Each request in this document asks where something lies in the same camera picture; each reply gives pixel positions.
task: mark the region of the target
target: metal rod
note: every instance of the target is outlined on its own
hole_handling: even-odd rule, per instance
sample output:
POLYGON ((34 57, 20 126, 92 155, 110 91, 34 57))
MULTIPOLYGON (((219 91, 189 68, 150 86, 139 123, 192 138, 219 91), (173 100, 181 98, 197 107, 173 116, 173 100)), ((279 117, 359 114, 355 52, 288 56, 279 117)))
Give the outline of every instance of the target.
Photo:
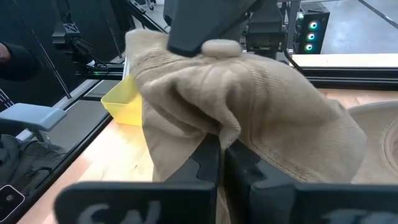
POLYGON ((8 96, 0 89, 0 101, 6 108, 10 108, 14 103, 8 98, 8 96))
POLYGON ((66 84, 63 82, 62 77, 60 76, 60 74, 58 73, 57 68, 55 67, 55 65, 53 64, 51 58, 49 57, 49 55, 47 54, 47 51, 45 50, 45 48, 43 47, 42 43, 40 42, 39 38, 36 36, 36 33, 34 32, 34 30, 26 23, 25 21, 25 17, 18 5, 18 3, 16 2, 16 0, 13 0, 16 9, 17 9, 17 13, 21 19, 22 25, 24 26, 25 30, 28 32, 29 35, 31 35, 36 44, 39 45, 40 49, 41 49, 41 53, 44 59, 44 62, 46 64, 46 66, 50 69, 50 71, 53 73, 54 77, 58 80, 59 84, 61 84, 61 87, 63 88, 65 94, 67 95, 67 98, 70 99, 72 98, 68 87, 66 86, 66 84))
POLYGON ((106 21, 106 23, 107 23, 107 25, 108 25, 109 31, 111 32, 114 45, 116 46, 116 50, 118 51, 119 58, 122 58, 122 53, 121 53, 120 50, 119 50, 118 43, 116 42, 116 38, 115 38, 115 36, 114 36, 113 29, 112 29, 112 27, 111 27, 111 24, 110 24, 109 21, 108 21, 108 17, 106 16, 106 13, 105 13, 105 11, 104 11, 104 9, 103 9, 103 5, 101 4, 101 1, 98 1, 98 4, 99 4, 99 8, 101 9, 102 13, 104 14, 105 21, 106 21))
POLYGON ((296 21, 297 21, 297 13, 300 10, 300 1, 294 1, 290 3, 290 11, 289 11, 289 23, 287 24, 287 48, 293 48, 293 40, 294 34, 296 30, 296 21))

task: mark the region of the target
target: cable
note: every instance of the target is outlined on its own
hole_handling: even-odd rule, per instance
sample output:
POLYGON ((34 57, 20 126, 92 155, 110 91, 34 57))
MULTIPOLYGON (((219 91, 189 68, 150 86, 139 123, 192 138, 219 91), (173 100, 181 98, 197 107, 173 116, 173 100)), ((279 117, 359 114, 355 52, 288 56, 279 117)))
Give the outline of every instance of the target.
POLYGON ((303 69, 292 59, 287 51, 287 33, 285 33, 285 41, 283 41, 282 49, 287 60, 296 68, 301 74, 304 74, 303 69))
POLYGON ((122 53, 120 52, 119 47, 118 47, 118 43, 116 42, 116 38, 115 38, 115 36, 114 36, 114 31, 113 31, 113 29, 112 29, 112 27, 111 27, 111 23, 108 21, 108 17, 106 16, 106 13, 105 13, 105 11, 104 11, 104 9, 103 9, 103 6, 102 6, 102 4, 101 4, 101 1, 98 1, 98 4, 99 4, 99 8, 101 9, 102 13, 104 14, 105 21, 106 21, 106 23, 107 23, 107 25, 108 25, 109 31, 111 32, 114 45, 116 46, 116 50, 118 51, 119 58, 122 58, 122 53))
POLYGON ((94 59, 94 61, 95 61, 95 67, 96 67, 97 69, 100 69, 100 70, 107 70, 107 69, 108 69, 108 66, 106 65, 105 62, 103 62, 103 61, 101 61, 100 59, 94 57, 93 55, 90 55, 90 56, 94 59))

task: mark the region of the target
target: wooden surface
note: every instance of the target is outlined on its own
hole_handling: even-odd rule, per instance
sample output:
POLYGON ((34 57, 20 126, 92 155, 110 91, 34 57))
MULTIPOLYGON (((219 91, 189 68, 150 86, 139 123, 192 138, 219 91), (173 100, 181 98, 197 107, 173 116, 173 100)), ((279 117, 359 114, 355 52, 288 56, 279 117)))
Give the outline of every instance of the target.
MULTIPOLYGON (((398 54, 295 55, 301 66, 396 67, 398 54)), ((321 90, 347 107, 398 100, 398 92, 321 90)), ((54 224, 52 205, 66 186, 79 181, 150 181, 153 163, 142 129, 111 122, 77 160, 46 191, 18 224, 54 224)))

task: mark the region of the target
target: gray floor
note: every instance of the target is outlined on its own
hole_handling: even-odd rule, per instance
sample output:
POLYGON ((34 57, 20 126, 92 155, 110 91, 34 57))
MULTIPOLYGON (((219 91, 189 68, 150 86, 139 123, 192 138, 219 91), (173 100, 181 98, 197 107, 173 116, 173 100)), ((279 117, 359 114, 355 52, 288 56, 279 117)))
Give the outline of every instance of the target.
MULTIPOLYGON (((366 1, 398 21, 398 0, 366 1)), ((398 53, 398 30, 357 0, 327 1, 324 5, 331 16, 323 43, 323 54, 398 53)), ((148 10, 147 14, 165 27, 162 7, 158 5, 154 11, 148 10)), ((103 81, 89 95, 103 96, 116 83, 103 81)), ((67 113, 67 118, 50 133, 50 137, 55 144, 70 149, 95 127, 106 111, 100 102, 79 101, 67 113)))

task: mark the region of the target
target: yellow container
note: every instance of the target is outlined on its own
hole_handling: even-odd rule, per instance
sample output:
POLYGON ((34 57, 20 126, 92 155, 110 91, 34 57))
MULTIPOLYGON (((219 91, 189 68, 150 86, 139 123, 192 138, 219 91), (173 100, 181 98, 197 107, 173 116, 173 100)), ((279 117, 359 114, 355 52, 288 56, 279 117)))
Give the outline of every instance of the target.
POLYGON ((142 126, 142 99, 134 85, 133 76, 120 81, 101 99, 115 122, 142 126))

